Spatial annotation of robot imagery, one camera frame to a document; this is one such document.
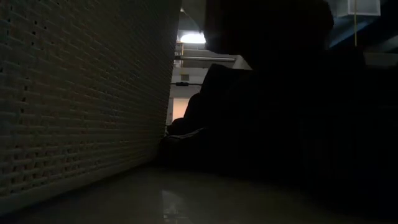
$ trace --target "light fixture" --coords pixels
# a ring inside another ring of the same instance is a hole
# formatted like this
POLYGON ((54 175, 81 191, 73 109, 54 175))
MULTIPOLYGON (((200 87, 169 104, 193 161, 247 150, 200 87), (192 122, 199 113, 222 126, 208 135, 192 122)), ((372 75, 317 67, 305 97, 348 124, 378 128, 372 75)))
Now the light fixture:
POLYGON ((181 37, 181 42, 186 44, 205 44, 206 39, 203 33, 185 34, 181 37))

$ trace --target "shiny floor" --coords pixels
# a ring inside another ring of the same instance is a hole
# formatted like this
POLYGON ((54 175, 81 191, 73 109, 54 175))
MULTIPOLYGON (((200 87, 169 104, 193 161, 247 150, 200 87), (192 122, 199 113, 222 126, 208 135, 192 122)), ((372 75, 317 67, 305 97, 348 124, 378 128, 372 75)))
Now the shiny floor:
POLYGON ((0 223, 375 223, 304 196, 214 175, 141 168, 0 218, 0 223))

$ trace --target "floor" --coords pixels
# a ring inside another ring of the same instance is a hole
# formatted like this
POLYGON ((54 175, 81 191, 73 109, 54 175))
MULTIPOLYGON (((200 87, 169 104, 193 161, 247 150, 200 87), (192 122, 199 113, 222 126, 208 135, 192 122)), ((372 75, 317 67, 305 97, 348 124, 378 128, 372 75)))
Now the floor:
POLYGON ((0 223, 374 223, 248 181, 141 168, 0 218, 0 223))

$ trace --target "dark figure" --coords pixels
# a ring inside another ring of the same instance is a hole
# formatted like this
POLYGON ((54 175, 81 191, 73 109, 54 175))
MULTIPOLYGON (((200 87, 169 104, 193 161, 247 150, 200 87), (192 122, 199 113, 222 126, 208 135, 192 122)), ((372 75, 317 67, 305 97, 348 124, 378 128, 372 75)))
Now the dark figure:
POLYGON ((201 129, 166 137, 159 161, 257 178, 335 208, 395 218, 394 124, 363 53, 325 49, 332 28, 322 0, 209 0, 208 48, 242 55, 253 71, 229 85, 201 129))

